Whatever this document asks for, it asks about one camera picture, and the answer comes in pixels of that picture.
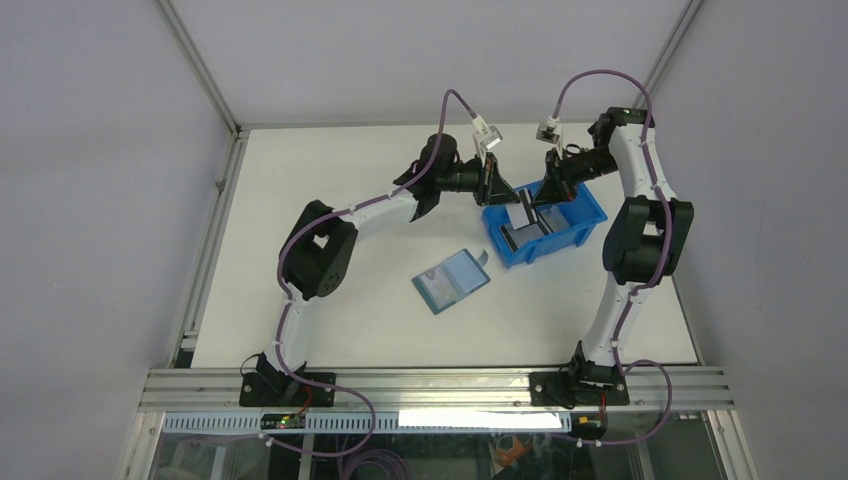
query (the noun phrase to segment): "card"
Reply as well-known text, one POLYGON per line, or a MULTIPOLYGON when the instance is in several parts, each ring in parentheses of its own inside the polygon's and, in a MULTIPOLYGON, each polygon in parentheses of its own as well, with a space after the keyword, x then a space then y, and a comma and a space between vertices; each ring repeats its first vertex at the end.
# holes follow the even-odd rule
POLYGON ((538 221, 536 211, 533 210, 533 207, 530 205, 530 202, 532 201, 530 198, 530 191, 526 188, 524 190, 520 190, 518 192, 518 198, 521 199, 521 203, 512 203, 505 207, 506 214, 509 217, 509 223, 512 225, 512 228, 516 230, 538 221))
POLYGON ((527 242, 544 237, 545 231, 542 230, 541 226, 538 223, 528 225, 519 230, 512 228, 511 225, 502 225, 501 235, 504 236, 504 240, 506 240, 506 244, 509 247, 509 250, 515 253, 527 242))
POLYGON ((489 281, 483 267, 467 249, 412 279, 434 314, 441 313, 489 281))

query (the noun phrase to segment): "black mounting bracket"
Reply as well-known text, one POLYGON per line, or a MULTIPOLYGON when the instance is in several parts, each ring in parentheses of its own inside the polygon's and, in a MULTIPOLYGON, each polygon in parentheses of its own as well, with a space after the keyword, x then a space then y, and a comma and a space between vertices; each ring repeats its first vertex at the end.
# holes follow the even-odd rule
MULTIPOLYGON (((336 374, 332 372, 306 372, 306 365, 295 373, 307 380, 336 384, 336 374)), ((310 387, 312 407, 332 407, 335 402, 335 390, 310 387)), ((302 407, 309 399, 305 386, 278 371, 260 354, 256 370, 245 372, 242 377, 239 406, 241 407, 302 407)))
POLYGON ((630 404, 627 382, 616 367, 595 365, 583 355, 583 342, 577 343, 567 366, 556 372, 532 372, 530 401, 534 407, 572 409, 630 404))

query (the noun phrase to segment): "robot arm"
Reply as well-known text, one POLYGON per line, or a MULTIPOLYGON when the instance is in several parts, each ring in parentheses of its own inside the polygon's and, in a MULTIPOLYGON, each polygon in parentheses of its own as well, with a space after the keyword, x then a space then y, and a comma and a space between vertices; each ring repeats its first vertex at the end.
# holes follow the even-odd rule
POLYGON ((625 195, 604 241, 603 265, 609 273, 595 321, 577 344, 563 381, 547 386, 547 391, 557 397, 557 403, 598 405, 602 394, 608 405, 629 403, 618 359, 633 320, 653 287, 663 276, 674 273, 692 223, 692 204, 677 199, 656 161, 651 119, 645 143, 650 158, 654 159, 651 166, 656 186, 671 210, 671 231, 665 228, 662 199, 642 150, 646 117, 644 110, 610 108, 589 129, 594 144, 591 150, 574 152, 563 148, 561 125, 553 119, 543 123, 537 134, 537 138, 557 146, 546 156, 546 174, 534 197, 534 206, 571 201, 577 195, 577 184, 616 170, 621 173, 625 195), (653 284, 646 285, 651 283, 660 264, 668 235, 670 247, 661 275, 653 284))
MULTIPOLYGON (((421 150, 419 159, 387 189, 396 193, 348 206, 343 210, 346 213, 318 222, 289 246, 279 272, 281 286, 289 294, 283 307, 285 321, 278 325, 274 340, 259 356, 256 365, 256 373, 277 397, 285 400, 297 391, 297 384, 285 378, 286 369, 280 364, 277 348, 291 371, 303 371, 315 324, 310 318, 312 307, 333 293, 344 280, 357 243, 395 225, 423 217, 438 205, 442 191, 470 192, 480 206, 519 201, 513 188, 500 176, 497 158, 488 152, 488 148, 500 141, 500 133, 482 122, 479 116, 474 121, 478 129, 474 136, 478 154, 473 159, 461 161, 456 140, 446 134, 442 134, 438 152, 433 156, 436 148, 436 135, 433 135, 421 150), (406 185, 431 157, 433 161, 427 173, 398 192, 398 186, 406 185)), ((292 241, 295 232, 334 211, 337 210, 320 200, 310 202, 286 244, 292 241)))

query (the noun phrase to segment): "blue card holder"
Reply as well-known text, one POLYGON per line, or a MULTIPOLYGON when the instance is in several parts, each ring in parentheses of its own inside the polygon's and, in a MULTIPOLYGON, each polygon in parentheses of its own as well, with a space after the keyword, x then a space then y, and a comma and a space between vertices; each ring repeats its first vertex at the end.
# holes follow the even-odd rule
POLYGON ((417 275, 412 284, 434 315, 471 295, 491 279, 468 249, 417 275))

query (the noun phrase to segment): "orange wire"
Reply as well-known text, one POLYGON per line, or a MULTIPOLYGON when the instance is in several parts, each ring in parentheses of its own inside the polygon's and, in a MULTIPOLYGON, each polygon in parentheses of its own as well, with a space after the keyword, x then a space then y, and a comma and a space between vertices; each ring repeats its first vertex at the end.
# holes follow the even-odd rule
POLYGON ((312 404, 312 387, 309 387, 309 386, 307 385, 307 386, 304 388, 304 390, 306 390, 306 394, 308 395, 308 397, 306 398, 306 403, 304 403, 304 404, 303 404, 303 407, 301 407, 300 411, 299 411, 299 412, 297 412, 297 414, 296 414, 296 415, 300 415, 301 413, 305 412, 305 411, 306 411, 306 409, 307 409, 307 408, 309 408, 309 405, 311 405, 311 404, 312 404))

